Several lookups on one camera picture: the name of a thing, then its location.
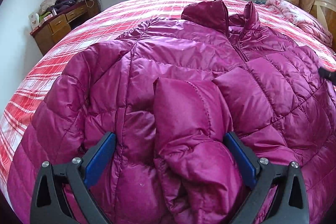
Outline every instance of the black object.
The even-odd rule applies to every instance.
[[[224,144],[235,157],[245,184],[252,190],[231,224],[252,224],[272,185],[278,187],[263,223],[309,224],[307,194],[298,163],[273,165],[266,158],[259,159],[234,132],[225,135]],[[115,135],[108,132],[83,158],[55,166],[45,161],[35,183],[30,223],[78,224],[63,191],[63,184],[70,184],[89,224],[111,224],[88,188],[97,183],[113,157],[115,145]]]
[[[331,81],[333,85],[336,85],[336,72],[335,71],[329,71],[321,67],[319,68],[318,72],[322,78],[325,78]]]
[[[22,224],[0,191],[0,217],[4,224]]]
[[[69,184],[73,195],[89,224],[111,224],[100,210],[88,188],[97,183],[116,147],[115,134],[108,132],[90,148],[83,158],[53,166],[42,164],[31,200],[31,224],[79,224],[73,216],[63,191]]]
[[[60,12],[66,10],[67,8],[75,5],[77,0],[56,0],[55,5],[50,6],[47,9],[47,12],[52,12],[55,9],[56,13],[59,14]]]
[[[234,155],[244,183],[247,182],[252,190],[230,224],[252,224],[274,185],[277,190],[263,224],[309,224],[307,192],[297,162],[285,166],[272,164],[266,158],[259,159],[234,132],[225,135],[224,144]]]

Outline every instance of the bed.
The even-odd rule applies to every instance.
[[[113,40],[140,22],[154,17],[180,18],[188,4],[207,0],[129,0],[114,5],[69,33],[51,49],[26,76],[0,119],[0,189],[10,203],[7,179],[14,153],[40,102],[78,52],[102,40]],[[241,13],[242,0],[223,0],[229,14]],[[336,69],[334,52],[265,5],[256,5],[260,21],[291,37],[299,46],[311,47],[328,69]]]

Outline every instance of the magenta down jacket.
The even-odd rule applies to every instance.
[[[257,156],[302,166],[317,224],[336,197],[336,97],[319,66],[310,48],[261,26],[251,2],[232,16],[221,0],[192,4],[182,20],[95,44],[34,114],[9,173],[12,206],[28,224],[41,163],[69,162],[112,131],[114,158],[91,192],[113,223],[228,223],[248,194],[222,144],[234,130]]]

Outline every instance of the wooden desk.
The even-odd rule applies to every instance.
[[[43,55],[61,41],[71,30],[100,13],[98,0],[93,1],[94,3],[87,0],[87,5],[85,1],[81,1],[62,11],[57,16],[50,18],[37,30],[31,32]]]

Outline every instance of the jacket collar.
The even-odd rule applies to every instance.
[[[222,0],[193,3],[184,8],[181,19],[215,29],[228,34],[229,15]],[[244,9],[244,31],[256,30],[260,27],[259,15],[252,1]]]

